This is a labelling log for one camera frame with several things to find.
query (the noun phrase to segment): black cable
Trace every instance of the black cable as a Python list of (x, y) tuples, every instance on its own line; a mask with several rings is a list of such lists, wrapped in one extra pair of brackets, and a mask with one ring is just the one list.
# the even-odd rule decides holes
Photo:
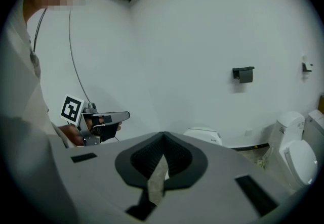
[(35, 34), (35, 40), (34, 40), (34, 52), (36, 50), (36, 41), (37, 41), (37, 36), (38, 36), (39, 28), (41, 27), (41, 23), (42, 23), (42, 20), (43, 20), (43, 17), (44, 17), (44, 14), (45, 14), (46, 10), (47, 10), (47, 8), (45, 8), (45, 10), (42, 13), (42, 16), (40, 17), (40, 20), (38, 22), (38, 26), (37, 26), (36, 34)]
[(88, 98), (88, 96), (87, 96), (87, 94), (86, 94), (86, 91), (85, 91), (85, 89), (83, 88), (83, 85), (82, 85), (82, 83), (81, 83), (81, 81), (80, 81), (79, 74), (77, 73), (76, 66), (75, 66), (75, 63), (74, 63), (73, 52), (72, 52), (72, 46), (71, 46), (71, 30), (70, 30), (70, 25), (71, 25), (71, 23), (70, 23), (70, 22), (71, 22), (71, 10), (70, 10), (70, 14), (69, 14), (69, 42), (70, 42), (70, 51), (71, 51), (72, 62), (73, 62), (73, 66), (74, 66), (74, 69), (75, 69), (75, 72), (76, 72), (76, 76), (77, 76), (77, 78), (78, 78), (78, 80), (79, 80), (79, 83), (80, 83), (80, 85), (81, 85), (81, 88), (82, 88), (82, 90), (83, 90), (83, 93), (85, 93), (85, 96), (86, 96), (86, 98), (88, 99), (88, 102), (90, 103), (90, 100), (89, 100), (89, 98)]

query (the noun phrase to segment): toilet seat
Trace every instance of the toilet seat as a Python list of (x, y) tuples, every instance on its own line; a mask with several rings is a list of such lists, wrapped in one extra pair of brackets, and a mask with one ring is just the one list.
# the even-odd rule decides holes
[(306, 141), (292, 142), (285, 149), (288, 166), (300, 186), (310, 185), (317, 174), (316, 156)]

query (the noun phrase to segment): toilet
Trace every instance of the toilet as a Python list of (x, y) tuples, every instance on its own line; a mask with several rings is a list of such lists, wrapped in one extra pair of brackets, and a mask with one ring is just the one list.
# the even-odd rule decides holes
[(265, 170), (294, 193), (312, 184), (317, 160), (311, 146), (302, 140), (305, 118), (298, 112), (282, 114), (269, 139)]
[(324, 164), (324, 114), (314, 110), (308, 114), (303, 134), (305, 140), (315, 153), (317, 166), (320, 169)]
[(184, 135), (206, 141), (215, 145), (223, 145), (221, 136), (215, 130), (208, 127), (189, 128)]

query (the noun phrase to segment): black rectangular slot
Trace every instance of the black rectangular slot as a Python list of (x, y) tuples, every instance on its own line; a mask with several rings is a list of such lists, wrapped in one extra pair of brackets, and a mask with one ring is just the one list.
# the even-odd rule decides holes
[(261, 216), (277, 207), (277, 204), (249, 175), (238, 177), (235, 180)]
[(97, 157), (97, 155), (95, 153), (88, 153), (88, 154), (84, 154), (84, 155), (71, 157), (71, 159), (74, 163), (78, 163), (78, 162), (85, 161), (85, 160), (88, 160), (88, 159), (91, 159), (94, 157)]

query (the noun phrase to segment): black toilet paper holder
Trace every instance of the black toilet paper holder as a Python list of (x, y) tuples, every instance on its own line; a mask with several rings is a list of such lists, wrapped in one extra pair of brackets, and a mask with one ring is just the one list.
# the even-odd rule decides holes
[(233, 68), (233, 78), (239, 79), (239, 83), (251, 83), (253, 81), (253, 69), (254, 67)]

